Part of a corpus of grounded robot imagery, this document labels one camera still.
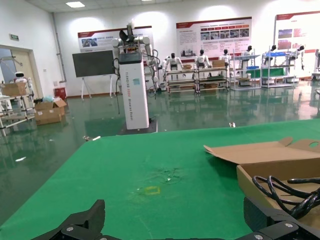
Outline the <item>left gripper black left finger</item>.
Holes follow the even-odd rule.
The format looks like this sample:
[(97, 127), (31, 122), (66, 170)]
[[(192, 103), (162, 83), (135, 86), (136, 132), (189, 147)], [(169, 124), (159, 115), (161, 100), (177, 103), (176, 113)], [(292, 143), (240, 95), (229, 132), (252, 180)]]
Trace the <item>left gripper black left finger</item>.
[(90, 209), (69, 215), (57, 228), (35, 240), (100, 240), (106, 217), (105, 201), (98, 199)]

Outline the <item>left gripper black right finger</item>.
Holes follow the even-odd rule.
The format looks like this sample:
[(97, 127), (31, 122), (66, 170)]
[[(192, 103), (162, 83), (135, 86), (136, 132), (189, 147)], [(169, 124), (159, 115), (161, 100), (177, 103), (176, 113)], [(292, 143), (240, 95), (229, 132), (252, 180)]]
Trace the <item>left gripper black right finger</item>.
[(307, 226), (281, 209), (269, 208), (257, 201), (243, 199), (243, 217), (252, 233), (241, 240), (318, 240), (320, 231)]

